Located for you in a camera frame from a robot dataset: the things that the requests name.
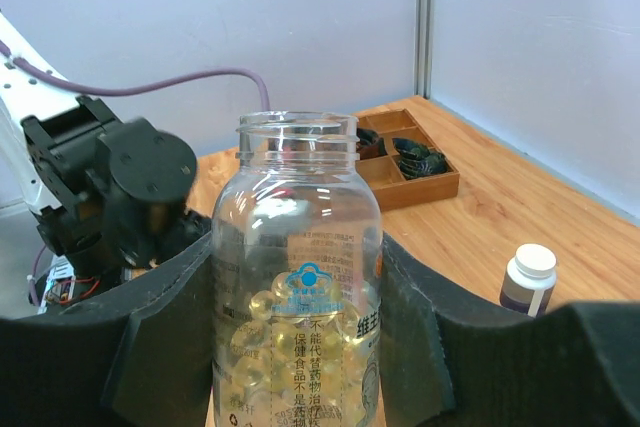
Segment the clear glass pill bottle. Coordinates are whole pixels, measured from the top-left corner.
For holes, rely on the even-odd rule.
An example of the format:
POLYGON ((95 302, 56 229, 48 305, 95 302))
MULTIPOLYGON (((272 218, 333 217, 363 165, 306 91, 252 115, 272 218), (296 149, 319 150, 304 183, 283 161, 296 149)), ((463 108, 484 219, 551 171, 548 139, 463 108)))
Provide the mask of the clear glass pill bottle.
POLYGON ((240 120, 212 214, 219 426, 370 426, 379 401, 382 223, 357 121, 240 120))

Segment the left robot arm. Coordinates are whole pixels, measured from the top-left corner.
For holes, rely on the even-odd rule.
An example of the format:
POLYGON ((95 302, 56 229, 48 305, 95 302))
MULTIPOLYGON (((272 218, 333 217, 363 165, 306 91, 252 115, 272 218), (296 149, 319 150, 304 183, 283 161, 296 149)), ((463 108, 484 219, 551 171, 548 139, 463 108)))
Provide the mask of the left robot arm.
POLYGON ((107 97, 58 77, 2 22, 1 151, 45 245, 82 278, 147 269, 211 226, 186 206, 191 147, 146 119, 119 119, 107 97))

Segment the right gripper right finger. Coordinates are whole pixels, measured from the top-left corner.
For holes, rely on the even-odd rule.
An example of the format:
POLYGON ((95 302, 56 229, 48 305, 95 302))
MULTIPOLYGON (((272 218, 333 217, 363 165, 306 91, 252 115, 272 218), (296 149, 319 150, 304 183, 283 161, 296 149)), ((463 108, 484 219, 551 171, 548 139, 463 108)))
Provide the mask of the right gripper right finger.
POLYGON ((380 377, 390 426, 635 426, 639 307, 531 318, 382 243, 380 377))

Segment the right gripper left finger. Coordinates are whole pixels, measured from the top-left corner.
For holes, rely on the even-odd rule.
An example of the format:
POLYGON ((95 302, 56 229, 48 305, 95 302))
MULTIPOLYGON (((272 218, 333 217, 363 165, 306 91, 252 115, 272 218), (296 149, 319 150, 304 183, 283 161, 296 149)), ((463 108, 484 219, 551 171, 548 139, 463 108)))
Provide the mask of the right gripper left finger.
POLYGON ((4 426, 202 426, 212 237, 55 314, 1 321, 4 426))

